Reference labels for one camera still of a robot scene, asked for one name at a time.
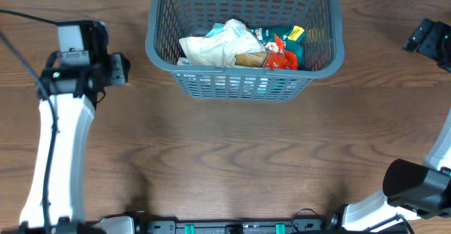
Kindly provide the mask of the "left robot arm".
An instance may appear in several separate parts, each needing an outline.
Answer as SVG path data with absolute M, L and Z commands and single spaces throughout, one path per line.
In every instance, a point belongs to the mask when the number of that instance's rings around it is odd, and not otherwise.
M 40 139 L 32 186 L 14 233 L 135 233 L 131 216 L 107 216 L 88 223 L 83 204 L 85 150 L 97 104 L 106 87 L 124 86 L 129 61 L 109 54 L 103 22 L 57 23 L 59 49 L 41 74 L 2 35 L 1 39 L 35 80 Z

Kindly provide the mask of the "orange spaghetti packet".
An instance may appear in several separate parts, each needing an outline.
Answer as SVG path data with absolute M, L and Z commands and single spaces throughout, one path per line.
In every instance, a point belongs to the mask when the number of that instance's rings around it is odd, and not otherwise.
M 236 54 L 236 65 L 248 68 L 291 69 L 292 61 L 274 52 Z

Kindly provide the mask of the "light blue snack packet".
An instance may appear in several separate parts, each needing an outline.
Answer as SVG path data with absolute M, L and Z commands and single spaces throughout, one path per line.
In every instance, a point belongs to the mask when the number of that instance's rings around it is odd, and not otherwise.
M 205 35 L 205 37 L 213 37 L 216 36 L 224 31 L 224 24 L 223 23 L 214 23 L 213 27 L 210 29 L 210 31 Z

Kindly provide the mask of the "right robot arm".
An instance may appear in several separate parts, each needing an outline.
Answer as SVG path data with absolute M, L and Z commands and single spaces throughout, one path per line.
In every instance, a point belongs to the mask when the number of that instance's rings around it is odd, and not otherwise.
M 444 123 L 422 164 L 396 159 L 381 190 L 340 213 L 328 230 L 344 233 L 412 233 L 409 222 L 450 217 L 450 120 Z

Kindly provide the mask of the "green coffee bag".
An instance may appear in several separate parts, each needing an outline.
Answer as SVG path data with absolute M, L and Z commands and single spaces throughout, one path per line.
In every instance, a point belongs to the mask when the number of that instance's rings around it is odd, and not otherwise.
M 272 26 L 252 28 L 251 33 L 265 46 L 267 51 L 272 51 L 288 57 L 288 60 L 296 61 L 290 69 L 300 70 L 303 62 L 302 40 L 307 36 L 307 31 L 298 25 Z

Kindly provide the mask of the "cream paper pouch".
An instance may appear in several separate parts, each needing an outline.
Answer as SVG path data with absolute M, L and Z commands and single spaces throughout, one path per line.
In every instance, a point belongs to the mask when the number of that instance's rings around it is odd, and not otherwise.
M 265 51 L 264 45 L 247 26 L 239 20 L 230 19 L 223 31 L 211 37 L 185 37 L 179 39 L 182 50 L 193 66 L 232 68 L 237 54 Z

